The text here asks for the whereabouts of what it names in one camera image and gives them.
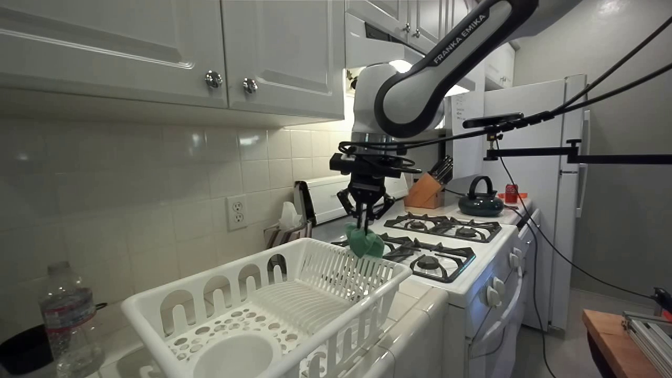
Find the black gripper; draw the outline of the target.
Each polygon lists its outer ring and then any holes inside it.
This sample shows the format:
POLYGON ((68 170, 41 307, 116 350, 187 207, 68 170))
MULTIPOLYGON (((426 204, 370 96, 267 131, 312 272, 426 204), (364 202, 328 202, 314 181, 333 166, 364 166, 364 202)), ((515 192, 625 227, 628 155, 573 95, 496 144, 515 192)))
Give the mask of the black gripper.
POLYGON ((413 173, 413 161, 403 155, 350 148, 337 150, 329 157, 329 168, 348 174, 346 189, 337 191, 335 198, 348 216, 356 216, 356 207, 348 198, 356 204, 368 204, 370 220, 380 218, 395 200, 386 196, 384 181, 398 178, 403 173, 413 173))

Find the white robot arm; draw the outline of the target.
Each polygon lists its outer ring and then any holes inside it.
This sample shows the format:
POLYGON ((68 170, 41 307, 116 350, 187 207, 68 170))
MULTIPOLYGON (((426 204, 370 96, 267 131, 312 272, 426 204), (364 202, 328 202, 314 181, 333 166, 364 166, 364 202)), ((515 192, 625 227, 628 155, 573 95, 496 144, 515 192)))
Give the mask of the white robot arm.
MULTIPOLYGON (((417 62, 396 72, 389 62, 364 68, 354 86, 354 124, 361 135, 409 138, 434 126, 448 87, 507 39, 535 35, 579 0, 478 0, 417 62)), ((342 140, 329 168, 348 174, 337 191, 356 222, 390 207, 384 178, 405 170, 405 146, 380 140, 342 140)))

